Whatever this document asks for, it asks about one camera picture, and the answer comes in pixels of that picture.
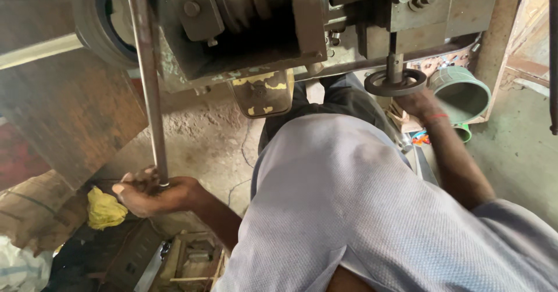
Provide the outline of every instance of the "red object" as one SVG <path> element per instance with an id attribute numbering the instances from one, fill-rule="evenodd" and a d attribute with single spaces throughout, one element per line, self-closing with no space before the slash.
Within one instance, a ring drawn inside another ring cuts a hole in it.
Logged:
<path id="1" fill-rule="evenodd" d="M 431 116 L 424 117 L 424 122 L 425 122 L 425 124 L 427 124 L 428 122 L 432 121 L 433 119 L 440 118 L 440 117 L 448 117 L 448 115 L 445 114 L 445 113 L 433 114 Z"/>
<path id="2" fill-rule="evenodd" d="M 50 169 L 11 123 L 0 126 L 0 190 L 11 188 Z"/>

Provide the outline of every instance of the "plastic container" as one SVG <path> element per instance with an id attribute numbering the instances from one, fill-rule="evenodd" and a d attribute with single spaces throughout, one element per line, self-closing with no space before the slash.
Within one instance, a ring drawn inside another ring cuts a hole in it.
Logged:
<path id="1" fill-rule="evenodd" d="M 452 124 L 479 117 L 490 104 L 490 89 L 464 67 L 446 67 L 430 77 L 429 88 Z"/>
<path id="2" fill-rule="evenodd" d="M 454 130 L 464 143 L 470 141 L 473 136 L 471 131 L 469 131 L 469 124 L 454 125 Z"/>

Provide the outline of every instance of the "dark trousers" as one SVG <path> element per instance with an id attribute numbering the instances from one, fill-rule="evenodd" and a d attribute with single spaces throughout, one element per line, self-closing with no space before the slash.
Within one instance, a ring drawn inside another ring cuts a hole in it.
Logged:
<path id="1" fill-rule="evenodd" d="M 384 111 L 366 92 L 356 75 L 349 73 L 330 76 L 320 79 L 320 84 L 325 88 L 323 104 L 309 103 L 306 99 L 305 83 L 295 83 L 291 110 L 282 116 L 266 118 L 258 154 L 285 123 L 313 113 L 338 113 L 359 118 L 385 132 L 390 139 L 394 139 L 394 130 L 388 123 Z"/>

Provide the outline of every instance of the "man's arm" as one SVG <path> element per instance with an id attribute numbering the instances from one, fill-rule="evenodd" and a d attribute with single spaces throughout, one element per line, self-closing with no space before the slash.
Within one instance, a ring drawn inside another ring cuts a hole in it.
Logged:
<path id="1" fill-rule="evenodd" d="M 492 186 L 467 152 L 449 118 L 443 115 L 432 91 L 423 90 L 395 100 L 426 126 L 444 190 L 468 210 L 496 198 Z"/>
<path id="2" fill-rule="evenodd" d="M 121 183 L 115 184 L 113 192 L 133 214 L 138 217 L 150 217 L 180 211 L 192 211 L 215 233 L 217 238 L 232 252 L 238 243 L 238 229 L 242 218 L 227 205 L 201 186 L 198 180 L 187 176 L 170 179 L 170 188 L 160 193 L 145 193 L 138 187 L 146 181 L 138 181 L 138 176 L 127 174 Z M 149 179 L 154 185 L 157 180 Z"/>

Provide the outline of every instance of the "yellow rag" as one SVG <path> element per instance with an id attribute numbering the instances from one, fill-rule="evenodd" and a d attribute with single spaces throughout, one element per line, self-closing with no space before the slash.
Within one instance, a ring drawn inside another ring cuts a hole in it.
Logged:
<path id="1" fill-rule="evenodd" d="M 87 193 L 89 199 L 89 221 L 87 224 L 96 230 L 114 227 L 124 221 L 128 209 L 118 203 L 112 195 L 103 193 L 98 187 L 93 187 Z"/>

